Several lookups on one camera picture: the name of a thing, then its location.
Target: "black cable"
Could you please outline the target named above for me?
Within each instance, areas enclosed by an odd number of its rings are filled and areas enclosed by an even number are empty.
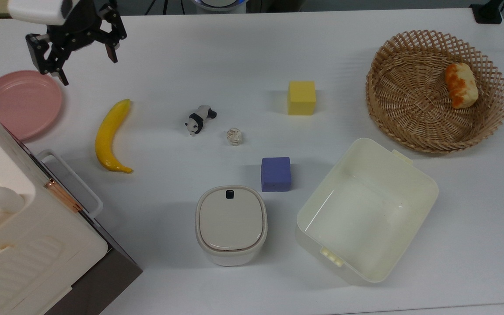
[[[164,0],[164,4],[162,6],[162,15],[166,15],[166,6],[168,6],[168,0]]]
[[[156,0],[153,0],[151,3],[150,3],[150,6],[147,8],[147,11],[145,12],[144,15],[147,15],[149,13],[149,11],[151,10],[151,8],[153,7],[154,5],[154,2]],[[162,15],[166,15],[166,6],[168,6],[168,0],[164,0],[164,5],[162,6]]]
[[[154,4],[154,2],[155,2],[155,1],[156,1],[156,0],[153,0],[153,1],[150,3],[150,6],[147,8],[147,11],[145,12],[145,14],[144,14],[144,15],[149,14],[149,11],[150,11],[150,10],[151,10],[151,8],[153,7],[153,4]]]

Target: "floor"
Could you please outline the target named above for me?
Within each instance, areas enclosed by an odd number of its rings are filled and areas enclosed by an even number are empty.
[[[107,0],[95,0],[100,7]],[[149,15],[160,15],[164,9],[165,0],[117,0],[118,9],[122,15],[143,15],[149,10]],[[166,14],[196,14],[196,6],[192,0],[166,0]],[[272,2],[296,3],[300,0],[250,0],[262,4]],[[485,4],[487,0],[306,0],[301,11],[353,11],[353,10],[397,10],[423,8],[468,8],[470,4]]]

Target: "robotic arm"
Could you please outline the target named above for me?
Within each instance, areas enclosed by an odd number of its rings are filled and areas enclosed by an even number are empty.
[[[9,0],[7,6],[12,18],[47,26],[46,34],[26,35],[30,57],[41,74],[58,76],[64,85],[69,84],[63,72],[65,61],[94,41],[105,44],[110,60],[118,62],[116,49],[127,34],[116,7],[115,0],[98,12],[93,0]],[[102,20],[112,25],[110,32],[100,29]]]

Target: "blue cube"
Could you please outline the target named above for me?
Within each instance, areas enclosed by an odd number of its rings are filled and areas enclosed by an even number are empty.
[[[288,157],[264,157],[261,172],[263,192],[291,189],[291,160]]]

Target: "crumpled paper ball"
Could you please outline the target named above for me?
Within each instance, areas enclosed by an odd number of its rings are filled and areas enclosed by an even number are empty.
[[[227,131],[227,139],[231,145],[240,145],[242,142],[242,132],[236,128],[231,128],[231,130]]]

